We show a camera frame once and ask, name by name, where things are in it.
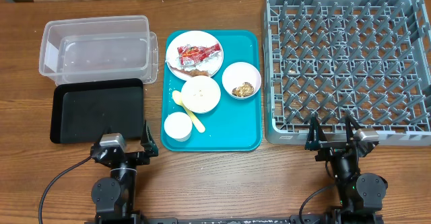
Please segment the white cup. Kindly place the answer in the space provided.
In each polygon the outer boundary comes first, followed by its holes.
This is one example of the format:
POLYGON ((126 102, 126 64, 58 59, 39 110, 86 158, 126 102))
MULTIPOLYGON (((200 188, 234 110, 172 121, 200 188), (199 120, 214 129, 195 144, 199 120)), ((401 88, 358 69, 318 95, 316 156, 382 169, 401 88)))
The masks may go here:
POLYGON ((183 112, 169 114, 164 121, 164 131, 172 139, 184 142, 191 136, 193 123, 183 112))

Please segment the pale green bowl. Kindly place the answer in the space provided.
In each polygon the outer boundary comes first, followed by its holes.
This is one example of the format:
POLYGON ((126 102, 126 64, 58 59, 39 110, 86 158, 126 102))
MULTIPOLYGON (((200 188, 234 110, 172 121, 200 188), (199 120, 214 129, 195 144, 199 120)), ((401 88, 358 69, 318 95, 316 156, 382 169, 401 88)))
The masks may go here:
POLYGON ((198 114, 212 111, 221 99, 221 89, 218 83, 208 76, 188 79, 180 92, 186 108, 198 114))

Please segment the red ketchup packet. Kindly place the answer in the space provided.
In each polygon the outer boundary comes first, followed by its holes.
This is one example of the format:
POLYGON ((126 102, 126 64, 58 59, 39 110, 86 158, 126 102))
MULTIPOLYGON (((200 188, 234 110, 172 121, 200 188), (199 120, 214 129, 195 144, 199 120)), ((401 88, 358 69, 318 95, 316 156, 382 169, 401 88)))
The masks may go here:
POLYGON ((205 59, 221 51, 220 44, 213 46, 180 46, 177 48, 180 64, 183 67, 195 66, 202 63, 205 59))

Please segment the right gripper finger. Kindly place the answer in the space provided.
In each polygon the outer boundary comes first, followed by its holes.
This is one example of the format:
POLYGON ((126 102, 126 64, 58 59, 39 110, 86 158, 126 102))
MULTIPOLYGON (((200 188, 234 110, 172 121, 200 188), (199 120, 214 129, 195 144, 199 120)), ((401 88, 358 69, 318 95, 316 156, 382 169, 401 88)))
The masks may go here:
POLYGON ((305 149, 310 151, 317 151, 321 145, 327 143, 327 138, 315 116, 310 119, 308 135, 305 143, 305 149))
POLYGON ((346 127, 346 138, 352 140, 354 138, 353 130, 360 129, 358 122, 349 114, 344 116, 344 122, 346 127))

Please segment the pink bowl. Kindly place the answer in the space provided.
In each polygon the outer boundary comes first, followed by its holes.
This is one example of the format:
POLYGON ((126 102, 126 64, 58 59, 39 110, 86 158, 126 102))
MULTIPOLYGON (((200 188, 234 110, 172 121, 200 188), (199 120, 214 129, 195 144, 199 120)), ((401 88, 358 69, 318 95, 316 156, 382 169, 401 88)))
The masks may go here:
POLYGON ((250 63, 237 62, 229 65, 222 74, 222 85, 226 92, 238 100, 245 100, 254 96, 261 87, 261 74, 259 70, 250 63), (249 82, 253 85, 255 91, 254 94, 240 98, 232 95, 232 90, 235 87, 242 85, 244 82, 249 82))

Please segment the white napkin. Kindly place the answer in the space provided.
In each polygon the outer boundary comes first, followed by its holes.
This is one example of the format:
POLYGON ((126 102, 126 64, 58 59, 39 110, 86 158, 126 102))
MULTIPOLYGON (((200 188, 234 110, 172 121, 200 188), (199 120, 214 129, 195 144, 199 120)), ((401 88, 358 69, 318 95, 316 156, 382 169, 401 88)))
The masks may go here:
POLYGON ((168 57, 166 62, 168 63, 169 67, 175 67, 177 69, 184 69, 188 71, 190 71, 191 69, 198 69, 201 71, 208 71, 211 74, 210 77, 212 77, 221 67, 223 63, 223 57, 224 57, 224 53, 218 52, 212 55, 211 57, 205 59, 202 63, 195 66, 190 66, 190 67, 181 66, 179 56, 168 57))

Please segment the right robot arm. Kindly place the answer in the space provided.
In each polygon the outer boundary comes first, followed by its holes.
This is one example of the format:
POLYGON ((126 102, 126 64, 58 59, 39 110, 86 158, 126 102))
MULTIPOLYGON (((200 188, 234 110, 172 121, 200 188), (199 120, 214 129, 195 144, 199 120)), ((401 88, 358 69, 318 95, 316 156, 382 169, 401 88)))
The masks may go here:
POLYGON ((316 161, 323 161, 333 183, 312 193, 302 203, 298 218, 301 223, 382 223, 376 212, 383 208, 388 182, 381 176, 362 173, 361 157, 366 157, 379 144, 373 128, 362 128, 350 115, 344 117, 346 140, 329 141, 316 117, 310 119, 305 149, 316 151, 316 161), (305 205, 316 195, 336 187, 340 205, 322 215, 305 215, 305 205))

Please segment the brown food scraps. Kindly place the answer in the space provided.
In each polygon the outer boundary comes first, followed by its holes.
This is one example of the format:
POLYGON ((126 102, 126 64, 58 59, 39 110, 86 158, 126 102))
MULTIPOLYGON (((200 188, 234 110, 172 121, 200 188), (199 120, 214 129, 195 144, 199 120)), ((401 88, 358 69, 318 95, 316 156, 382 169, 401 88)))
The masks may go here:
POLYGON ((240 98, 246 98, 254 94, 254 87, 249 82, 244 82, 242 85, 235 87, 232 90, 232 95, 240 98))

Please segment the brown sausage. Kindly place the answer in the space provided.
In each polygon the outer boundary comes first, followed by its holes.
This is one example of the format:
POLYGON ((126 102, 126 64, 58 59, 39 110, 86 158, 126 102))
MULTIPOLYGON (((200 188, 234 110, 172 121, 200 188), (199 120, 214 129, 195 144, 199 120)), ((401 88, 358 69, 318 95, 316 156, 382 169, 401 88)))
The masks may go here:
POLYGON ((208 71, 201 71, 198 69, 191 69, 190 71, 184 69, 177 69, 175 67, 169 67, 169 69, 173 70, 174 73, 179 75, 180 77, 195 77, 195 76, 207 76, 210 77, 211 74, 208 71))

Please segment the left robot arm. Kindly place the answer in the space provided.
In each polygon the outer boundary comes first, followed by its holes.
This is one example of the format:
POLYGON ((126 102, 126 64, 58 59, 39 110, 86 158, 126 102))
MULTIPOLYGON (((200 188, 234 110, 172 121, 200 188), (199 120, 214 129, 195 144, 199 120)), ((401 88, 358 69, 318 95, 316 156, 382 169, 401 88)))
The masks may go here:
POLYGON ((134 209, 137 167, 150 164, 158 156, 158 148, 144 122, 141 151, 127 152, 122 134, 108 128, 92 145, 90 157, 110 169, 110 175, 99 179, 92 187, 91 197, 96 205, 95 223, 147 223, 140 211, 134 209))

